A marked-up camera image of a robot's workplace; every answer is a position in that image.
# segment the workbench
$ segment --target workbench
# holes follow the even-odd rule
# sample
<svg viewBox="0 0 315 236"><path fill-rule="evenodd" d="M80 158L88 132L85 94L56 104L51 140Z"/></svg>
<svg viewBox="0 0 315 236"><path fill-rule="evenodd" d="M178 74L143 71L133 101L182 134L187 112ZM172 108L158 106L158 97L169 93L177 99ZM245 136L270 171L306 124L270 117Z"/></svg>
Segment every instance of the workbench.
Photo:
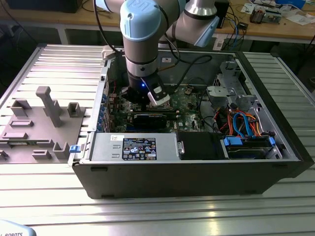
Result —
<svg viewBox="0 0 315 236"><path fill-rule="evenodd" d="M258 41L275 41L290 43L310 43L315 32L315 24L301 26L285 18L281 19L280 24L252 24L249 21L249 14L239 12L247 3L246 0L231 0L235 15L240 21L249 24L244 39ZM92 1L89 1L85 7L93 10ZM58 31L62 44L69 44L67 29L75 30L99 30L96 24L93 12L88 12L79 8L76 13L31 11L31 10L11 10L8 5L6 8L10 14L23 26L55 28ZM305 5L303 10L315 11L315 6ZM100 13L100 21L104 31L120 31L119 15L107 12ZM14 21L0 8L0 25L16 25ZM229 38L233 34L233 28L229 21L225 21L222 29L217 29L214 37L217 38L215 47L223 39Z"/></svg>
<svg viewBox="0 0 315 236"><path fill-rule="evenodd" d="M78 144L86 137L101 72L100 46L38 47L0 99L0 129L12 116L10 105L27 99L42 106L34 92L50 86L61 106L78 101L86 107ZM310 94L268 54L247 53L292 128L315 160L314 108ZM293 96L287 99L287 93ZM315 166L297 178L282 179L262 195L93 200L66 163L1 164L0 218L28 225L37 236L313 236Z"/></svg>

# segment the wooden desk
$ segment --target wooden desk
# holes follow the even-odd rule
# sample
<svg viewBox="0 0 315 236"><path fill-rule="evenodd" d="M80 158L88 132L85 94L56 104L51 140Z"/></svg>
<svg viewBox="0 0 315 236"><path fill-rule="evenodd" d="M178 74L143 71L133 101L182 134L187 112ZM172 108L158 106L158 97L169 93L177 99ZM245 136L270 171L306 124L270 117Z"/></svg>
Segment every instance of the wooden desk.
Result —
<svg viewBox="0 0 315 236"><path fill-rule="evenodd" d="M259 41L276 41L276 42L294 42L294 43L310 43L315 34L315 24L307 24L301 26L286 18L282 18L279 24L254 24L250 22L250 14L241 13L242 5L247 3L247 0L231 0L232 8L239 21L249 24L245 39ZM315 6L306 4L303 7L304 11L315 11ZM233 29L228 20L225 20L222 29L216 30L217 34L233 33Z"/></svg>
<svg viewBox="0 0 315 236"><path fill-rule="evenodd" d="M231 0L235 15L240 21L249 24L245 39L260 41L294 42L309 43L315 33L315 24L301 26L285 18L281 19L280 24L252 24L249 20L249 14L239 12L246 0ZM86 4L86 8L92 10L92 0ZM95 15L93 12L85 11L80 8L77 13L62 13L50 11L31 11L31 10L11 10L6 5L6 9L22 25L33 27L48 27L58 30L62 44L68 44L66 29L77 30L98 30ZM315 11L315 6L306 4L303 10ZM105 31L120 31L119 16L102 12L100 21ZM0 7L0 24L14 25L9 16ZM228 21L224 22L222 29L217 29L214 37L219 40L230 37L233 28Z"/></svg>

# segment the warning label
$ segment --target warning label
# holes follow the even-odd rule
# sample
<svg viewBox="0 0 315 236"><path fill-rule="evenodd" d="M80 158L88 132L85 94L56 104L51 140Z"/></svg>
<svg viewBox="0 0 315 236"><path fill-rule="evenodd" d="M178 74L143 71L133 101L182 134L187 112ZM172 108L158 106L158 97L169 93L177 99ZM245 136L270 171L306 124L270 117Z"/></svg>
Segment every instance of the warning label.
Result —
<svg viewBox="0 0 315 236"><path fill-rule="evenodd" d="M155 138L146 139L124 139L123 160L156 160L157 146Z"/></svg>

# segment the circuit board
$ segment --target circuit board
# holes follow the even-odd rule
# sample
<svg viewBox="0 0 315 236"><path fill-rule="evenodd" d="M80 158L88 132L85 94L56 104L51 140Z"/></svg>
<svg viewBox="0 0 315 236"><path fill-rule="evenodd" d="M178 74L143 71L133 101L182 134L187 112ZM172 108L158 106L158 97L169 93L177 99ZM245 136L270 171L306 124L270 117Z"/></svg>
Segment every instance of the circuit board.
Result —
<svg viewBox="0 0 315 236"><path fill-rule="evenodd" d="M151 104L143 107L133 104L119 95L113 94L110 98L111 131L125 132L157 132L172 133L177 131L197 132L205 131L204 122L198 114L197 93L187 92L187 87L182 87L171 95L171 99L161 106L154 107ZM137 114L154 114L165 116L166 127L154 129L138 129L134 127L133 119Z"/></svg>

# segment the motherboard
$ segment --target motherboard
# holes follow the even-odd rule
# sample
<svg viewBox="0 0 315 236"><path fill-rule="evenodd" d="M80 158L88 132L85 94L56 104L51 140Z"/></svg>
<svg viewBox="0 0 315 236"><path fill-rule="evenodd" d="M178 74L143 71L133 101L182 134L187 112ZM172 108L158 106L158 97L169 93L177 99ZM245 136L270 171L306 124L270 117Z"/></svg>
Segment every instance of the motherboard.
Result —
<svg viewBox="0 0 315 236"><path fill-rule="evenodd" d="M167 103L157 107L150 103L143 107L112 93L109 95L111 132L205 131L198 112L199 95L190 87L180 87Z"/></svg>

